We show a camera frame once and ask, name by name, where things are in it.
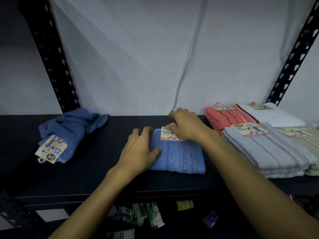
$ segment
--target towel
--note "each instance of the towel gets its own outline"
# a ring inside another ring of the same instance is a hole
[[[62,116],[46,121],[39,126],[40,135],[43,138],[39,145],[44,144],[52,134],[65,139],[68,147],[61,153],[58,161],[66,163],[74,155],[84,135],[103,126],[107,119],[108,114],[91,113],[85,108],[66,112]]]
[[[262,123],[261,127],[269,134],[246,138],[234,128],[227,127],[223,139],[266,177],[301,176],[303,170],[315,164],[316,157],[303,146],[267,122]]]
[[[240,124],[240,123],[260,123],[255,117],[250,113],[246,112],[238,104],[231,104],[230,107],[235,110],[229,111],[218,111],[213,107],[205,107],[205,116],[209,120],[210,124],[220,135],[223,134],[225,127],[230,127],[230,125]]]
[[[254,110],[248,105],[240,105],[245,112],[251,114],[260,122],[268,122],[273,127],[298,127],[305,126],[306,123],[289,113],[281,110],[275,104],[269,102],[266,103],[267,106],[270,106],[271,110]]]
[[[319,176],[319,130],[314,128],[305,128],[305,131],[312,136],[291,139],[301,146],[305,147],[317,159],[316,163],[314,165],[311,165],[305,171],[305,174],[310,176]]]
[[[161,129],[155,129],[150,143],[150,151],[161,147],[151,170],[170,171],[187,174],[205,173],[202,148],[194,141],[164,141],[160,139]]]

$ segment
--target red towel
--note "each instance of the red towel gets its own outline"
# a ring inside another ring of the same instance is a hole
[[[230,125],[248,122],[255,124],[260,123],[260,121],[242,109],[238,104],[231,104],[230,106],[235,110],[218,111],[211,106],[205,107],[205,116],[214,130],[216,130],[220,135],[223,134],[224,128],[230,127]]]

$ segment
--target forearm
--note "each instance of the forearm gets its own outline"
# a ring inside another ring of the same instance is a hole
[[[264,238],[315,238],[319,223],[213,131],[198,140],[238,206]]]
[[[120,191],[131,181],[116,167],[109,170],[98,188],[50,236],[50,239],[91,238],[110,211]]]

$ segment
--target blue towel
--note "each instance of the blue towel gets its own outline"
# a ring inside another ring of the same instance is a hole
[[[62,116],[46,121],[39,126],[40,135],[43,138],[39,145],[44,144],[52,134],[65,139],[68,147],[61,153],[58,161],[66,163],[74,155],[84,135],[103,126],[107,119],[108,114],[99,115],[84,108],[66,112]]]
[[[150,151],[161,147],[162,152],[151,166],[151,170],[187,174],[205,173],[202,148],[193,141],[164,141],[160,139],[161,129],[155,129]]]

